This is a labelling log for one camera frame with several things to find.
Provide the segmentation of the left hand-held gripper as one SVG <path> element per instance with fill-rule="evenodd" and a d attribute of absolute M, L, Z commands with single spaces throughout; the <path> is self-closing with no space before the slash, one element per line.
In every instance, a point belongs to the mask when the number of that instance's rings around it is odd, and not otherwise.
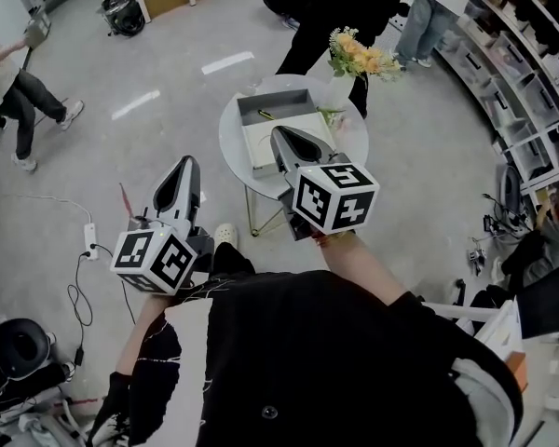
<path fill-rule="evenodd" d="M 155 191 L 153 204 L 157 213 L 134 217 L 120 234 L 110 270 L 138 291 L 174 295 L 190 289 L 195 274 L 209 274 L 213 262 L 213 239 L 196 225 L 200 167 L 193 156 L 177 162 Z"/>

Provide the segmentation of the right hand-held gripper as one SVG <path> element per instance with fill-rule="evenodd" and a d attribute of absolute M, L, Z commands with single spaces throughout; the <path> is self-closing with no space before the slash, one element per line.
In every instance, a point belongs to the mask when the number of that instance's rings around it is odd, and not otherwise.
<path fill-rule="evenodd" d="M 276 126 L 270 145 L 289 189 L 279 198 L 293 238 L 336 235 L 367 224 L 380 185 L 361 164 L 302 129 Z"/>

